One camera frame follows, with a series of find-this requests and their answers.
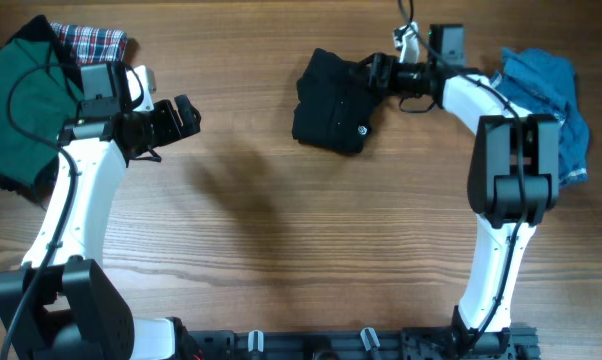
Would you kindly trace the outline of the black folded garment under green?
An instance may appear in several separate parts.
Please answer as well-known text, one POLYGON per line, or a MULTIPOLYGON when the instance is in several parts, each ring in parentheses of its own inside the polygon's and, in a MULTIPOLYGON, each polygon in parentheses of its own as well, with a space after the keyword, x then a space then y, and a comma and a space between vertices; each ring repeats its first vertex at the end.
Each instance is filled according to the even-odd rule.
MULTIPOLYGON (((37 15, 28 23, 23 25, 9 40, 21 39, 30 42, 46 42, 50 44, 50 49, 47 51, 47 57, 56 56, 55 62, 76 65, 76 60, 72 57, 71 51, 68 50, 60 40, 60 36, 53 30, 52 25, 48 22, 44 15, 37 15)), ((73 85, 77 88, 79 94, 82 93, 83 86, 78 69, 63 69, 62 70, 66 87, 73 85)), ((55 176, 58 167, 58 161, 52 159, 41 168, 37 173, 37 178, 31 183, 22 184, 7 175, 0 175, 0 189, 6 191, 24 191, 32 188, 35 185, 42 185, 45 182, 51 182, 55 176)))

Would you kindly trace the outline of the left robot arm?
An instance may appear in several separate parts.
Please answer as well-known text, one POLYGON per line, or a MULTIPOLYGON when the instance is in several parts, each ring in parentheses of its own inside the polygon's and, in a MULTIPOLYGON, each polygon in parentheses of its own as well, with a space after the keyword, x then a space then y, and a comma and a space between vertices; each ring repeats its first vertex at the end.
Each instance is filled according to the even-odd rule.
POLYGON ((154 101, 153 72, 123 62, 83 66, 84 97, 49 146, 55 187, 39 233, 14 271, 0 273, 1 355, 21 359, 199 359, 175 317, 136 318, 102 268, 116 190, 133 160, 195 135, 189 99, 154 101))

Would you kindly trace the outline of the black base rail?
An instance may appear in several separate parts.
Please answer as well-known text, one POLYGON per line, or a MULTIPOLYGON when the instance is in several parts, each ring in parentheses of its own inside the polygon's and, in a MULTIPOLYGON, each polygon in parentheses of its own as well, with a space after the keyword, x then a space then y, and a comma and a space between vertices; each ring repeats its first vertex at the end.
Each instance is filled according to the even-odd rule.
POLYGON ((500 359, 539 360, 541 349, 533 327, 513 326, 484 333, 467 351, 459 332, 450 327, 408 327, 377 331, 246 333, 191 331, 202 348, 201 359, 500 359))

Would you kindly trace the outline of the plaid red blue shirt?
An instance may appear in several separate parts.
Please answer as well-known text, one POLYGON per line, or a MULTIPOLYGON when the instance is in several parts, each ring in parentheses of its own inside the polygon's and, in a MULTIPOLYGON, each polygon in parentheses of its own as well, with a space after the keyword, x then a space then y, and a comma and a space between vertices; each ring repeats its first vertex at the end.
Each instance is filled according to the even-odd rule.
POLYGON ((50 23, 62 47, 79 65, 122 61, 128 43, 123 30, 50 23))

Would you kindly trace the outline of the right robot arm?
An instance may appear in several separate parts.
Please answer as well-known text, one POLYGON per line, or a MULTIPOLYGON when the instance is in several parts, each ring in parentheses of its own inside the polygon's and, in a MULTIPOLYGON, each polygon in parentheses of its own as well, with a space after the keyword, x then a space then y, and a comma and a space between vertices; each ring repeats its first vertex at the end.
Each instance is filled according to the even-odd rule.
POLYGON ((467 195, 477 219, 470 277, 452 322, 417 329, 414 350, 448 359, 498 359, 524 353, 530 328, 515 328, 511 302, 524 252, 558 198, 559 125, 550 115, 512 104, 466 64, 465 29, 436 24, 422 38, 413 24, 395 31, 402 52, 414 44, 424 62, 374 53, 352 75, 379 95, 428 96, 475 136, 467 195))

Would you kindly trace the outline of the blue denim cloth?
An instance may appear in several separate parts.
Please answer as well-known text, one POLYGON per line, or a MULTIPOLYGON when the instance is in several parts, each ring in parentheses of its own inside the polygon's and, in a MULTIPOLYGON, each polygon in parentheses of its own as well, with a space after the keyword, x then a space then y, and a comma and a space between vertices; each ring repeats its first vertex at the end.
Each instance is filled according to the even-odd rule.
POLYGON ((559 124, 559 185, 589 180, 587 152, 590 129, 578 108, 577 73, 565 57, 530 48, 504 48, 502 68, 491 85, 517 106, 535 114, 549 114, 559 124))

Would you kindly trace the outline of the green folded cloth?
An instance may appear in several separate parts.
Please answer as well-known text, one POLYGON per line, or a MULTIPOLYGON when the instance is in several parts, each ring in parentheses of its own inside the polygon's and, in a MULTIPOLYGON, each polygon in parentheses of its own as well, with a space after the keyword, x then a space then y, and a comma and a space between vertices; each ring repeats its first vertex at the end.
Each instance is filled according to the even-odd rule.
POLYGON ((0 176, 28 187, 57 152, 10 123, 54 141, 83 99, 58 63, 50 42, 15 39, 0 49, 0 176))

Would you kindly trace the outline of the black shirt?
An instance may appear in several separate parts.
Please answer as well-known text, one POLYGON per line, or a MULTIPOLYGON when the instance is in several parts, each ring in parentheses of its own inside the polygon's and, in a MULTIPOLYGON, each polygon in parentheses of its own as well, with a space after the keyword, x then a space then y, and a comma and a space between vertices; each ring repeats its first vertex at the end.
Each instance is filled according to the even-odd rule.
POLYGON ((372 133, 370 118, 381 97, 357 80, 356 64, 317 48, 296 82, 299 104, 292 137, 307 145, 358 154, 372 133))

